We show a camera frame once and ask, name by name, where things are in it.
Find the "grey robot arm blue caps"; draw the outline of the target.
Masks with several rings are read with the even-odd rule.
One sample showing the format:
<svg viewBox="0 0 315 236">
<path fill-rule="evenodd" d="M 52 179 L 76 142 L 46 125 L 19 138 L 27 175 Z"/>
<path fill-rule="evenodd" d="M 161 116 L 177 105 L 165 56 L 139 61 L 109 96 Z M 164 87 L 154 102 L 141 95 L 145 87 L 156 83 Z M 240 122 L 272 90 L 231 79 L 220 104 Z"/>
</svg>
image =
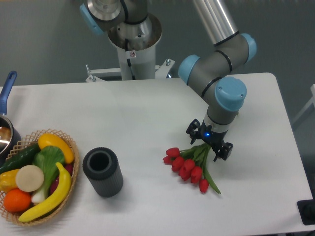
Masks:
<svg viewBox="0 0 315 236">
<path fill-rule="evenodd" d="M 256 54 L 255 40 L 239 33 L 221 0 L 195 0 L 193 5 L 214 45 L 207 58 L 191 55 L 179 66 L 179 77 L 207 104 L 204 120 L 193 120 L 190 138 L 209 144 L 216 158 L 226 160 L 233 149 L 224 137 L 243 106 L 245 84 L 230 74 Z M 107 33 L 116 47 L 123 80 L 155 79 L 156 44 L 162 30 L 145 0 L 86 0 L 80 13 L 95 34 Z"/>
</svg>

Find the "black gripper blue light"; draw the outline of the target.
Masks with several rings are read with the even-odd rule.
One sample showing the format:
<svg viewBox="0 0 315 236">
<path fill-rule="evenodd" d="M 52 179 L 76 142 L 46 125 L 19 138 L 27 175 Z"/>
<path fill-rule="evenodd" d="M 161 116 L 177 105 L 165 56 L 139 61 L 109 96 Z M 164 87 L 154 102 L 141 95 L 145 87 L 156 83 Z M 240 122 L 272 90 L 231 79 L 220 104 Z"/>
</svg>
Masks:
<svg viewBox="0 0 315 236">
<path fill-rule="evenodd" d="M 209 144 L 216 154 L 213 160 L 216 162 L 217 159 L 226 161 L 231 155 L 233 144 L 224 141 L 228 129 L 229 125 L 219 125 L 206 120 L 200 125 L 200 122 L 194 119 L 187 127 L 186 133 L 191 139 L 191 145 L 199 139 Z"/>
</svg>

